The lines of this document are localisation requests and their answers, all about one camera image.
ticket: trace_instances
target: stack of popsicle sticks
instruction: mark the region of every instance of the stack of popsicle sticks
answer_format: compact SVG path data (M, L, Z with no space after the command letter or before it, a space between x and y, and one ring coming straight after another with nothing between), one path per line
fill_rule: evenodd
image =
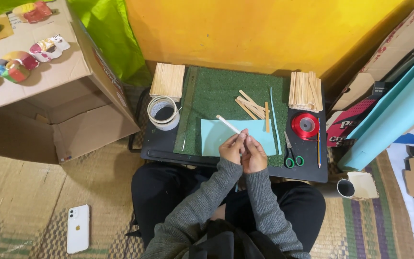
M316 73L292 72L288 106L310 112L323 110L322 85Z
M250 115L250 117L252 117L252 119L257 120L257 117L260 119L265 119L266 118L266 109L262 106L259 106L258 104L256 104L252 98L250 98L244 91L239 90L239 93L242 94L244 97L242 96L238 96L236 98L236 103L242 108L244 109L244 111Z
M166 95L179 102L183 91L184 65L157 63L149 95Z

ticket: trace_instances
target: black table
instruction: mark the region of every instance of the black table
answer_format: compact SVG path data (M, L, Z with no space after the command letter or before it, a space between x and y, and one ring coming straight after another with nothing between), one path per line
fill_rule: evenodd
M323 102L325 103L325 96L322 94ZM300 155L305 159L303 166L295 165L294 168L288 169L282 167L268 167L269 175L284 177L290 179L312 181L312 182L327 182L328 169L327 169L327 138L325 131L325 104L322 112L313 113L316 118L321 119L321 168L317 165L317 142L305 141L299 138L292 130L291 121L292 118L300 113L301 110L288 109L287 120L287 135L292 144L292 150L295 156ZM167 118L173 113L170 108L164 108L160 110L156 116L156 119ZM279 135L284 136L283 129L278 129ZM177 154L173 152L175 145L175 138L177 137L178 126L172 130L163 131L157 129L150 120L146 125L146 132L144 136L143 146L140 153L141 158L148 160L157 160L164 162L172 162L184 165L195 166L208 166L215 167L219 161L219 157L203 157L192 156L185 154ZM286 147L282 147L282 154L285 154Z

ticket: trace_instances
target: tape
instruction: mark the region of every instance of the tape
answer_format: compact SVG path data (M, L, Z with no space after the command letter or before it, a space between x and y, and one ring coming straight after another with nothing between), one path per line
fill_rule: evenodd
M173 114L168 119L157 120L155 118L157 112L165 107L172 107ZM147 113L151 123L160 130L172 130L180 122L180 113L179 110L177 110L175 101L165 95L153 98L153 100L151 100L148 104Z
M302 112L296 115L292 120L292 129L295 134L303 140L310 140L319 132L319 121L314 115Z

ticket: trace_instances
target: yellow wall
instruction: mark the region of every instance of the yellow wall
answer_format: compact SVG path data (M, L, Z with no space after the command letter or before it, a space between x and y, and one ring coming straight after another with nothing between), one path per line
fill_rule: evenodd
M315 71L329 87L365 53L371 56L369 51L414 8L414 0L126 4L146 60L274 75Z

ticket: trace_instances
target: green artificial grass mat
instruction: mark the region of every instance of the green artificial grass mat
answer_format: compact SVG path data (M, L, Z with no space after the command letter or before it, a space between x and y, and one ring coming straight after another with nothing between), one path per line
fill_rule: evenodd
M183 109L185 107L187 109L181 110L180 127L174 147L175 153L202 155L201 119L217 119L216 115L220 114L227 120L252 120L235 101L240 95L239 90L243 90L263 107L266 101L269 103L270 126L273 129L277 151L277 137L270 101L270 88L272 87L282 155L268 156L268 164L282 166L285 154L284 130L287 123L289 78L193 66L188 69L187 77L181 101ZM185 103L188 87L195 87L192 103Z

